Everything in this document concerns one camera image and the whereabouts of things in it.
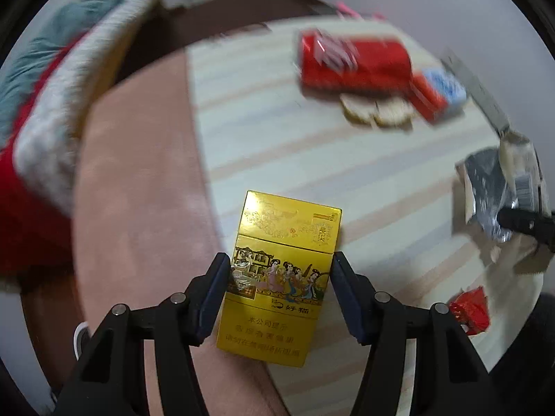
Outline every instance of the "white tablecloth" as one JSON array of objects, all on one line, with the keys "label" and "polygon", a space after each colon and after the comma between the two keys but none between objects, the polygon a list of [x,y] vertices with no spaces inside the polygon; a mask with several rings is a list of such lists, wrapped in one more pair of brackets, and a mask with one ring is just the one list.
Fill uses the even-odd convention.
[{"label": "white tablecloth", "polygon": [[[472,341],[492,368],[534,307],[543,277],[515,276],[510,252],[491,265],[489,243],[464,225],[454,164],[498,145],[484,114],[470,100],[461,116],[437,126],[415,120],[412,132],[352,126],[337,101],[301,94],[299,29],[396,36],[415,70],[438,60],[384,21],[308,17],[269,27],[188,48],[196,136],[223,246],[232,252],[249,189],[342,208],[338,250],[376,289],[429,307],[484,285],[492,323]],[[329,286],[305,366],[269,370],[293,416],[343,416],[367,354],[349,336]],[[409,412],[414,359],[409,341],[399,414]]]}]

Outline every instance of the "barcode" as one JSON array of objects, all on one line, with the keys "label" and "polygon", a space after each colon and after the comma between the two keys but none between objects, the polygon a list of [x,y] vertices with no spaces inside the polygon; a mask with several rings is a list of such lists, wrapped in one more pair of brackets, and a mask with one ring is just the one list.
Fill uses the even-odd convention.
[{"label": "barcode", "polygon": [[514,179],[514,186],[517,191],[518,207],[534,211],[534,195],[532,194],[532,177],[521,175]]}]

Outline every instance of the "dark brown floor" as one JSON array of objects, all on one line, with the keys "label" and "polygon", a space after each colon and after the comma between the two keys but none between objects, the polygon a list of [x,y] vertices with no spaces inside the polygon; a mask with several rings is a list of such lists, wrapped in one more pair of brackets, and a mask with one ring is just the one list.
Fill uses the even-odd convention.
[{"label": "dark brown floor", "polygon": [[[202,38],[265,21],[314,15],[316,0],[214,0],[190,9],[157,8],[123,61],[121,81]],[[73,331],[83,320],[71,269],[35,269],[21,277],[29,335],[49,384],[58,393],[76,360]]]}]

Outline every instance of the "cigarette pack lid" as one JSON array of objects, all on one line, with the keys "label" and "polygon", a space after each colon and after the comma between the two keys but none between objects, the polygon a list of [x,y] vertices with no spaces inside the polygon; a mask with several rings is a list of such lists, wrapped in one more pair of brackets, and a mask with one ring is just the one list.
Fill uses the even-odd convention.
[{"label": "cigarette pack lid", "polygon": [[247,192],[239,234],[333,253],[341,210],[262,192]]}]

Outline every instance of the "yellow cigarette pack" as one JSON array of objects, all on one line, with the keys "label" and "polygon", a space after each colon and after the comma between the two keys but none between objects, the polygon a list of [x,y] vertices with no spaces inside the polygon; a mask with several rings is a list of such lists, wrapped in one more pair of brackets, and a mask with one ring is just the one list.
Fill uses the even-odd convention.
[{"label": "yellow cigarette pack", "polygon": [[301,367],[320,314],[341,210],[249,191],[217,346]]}]

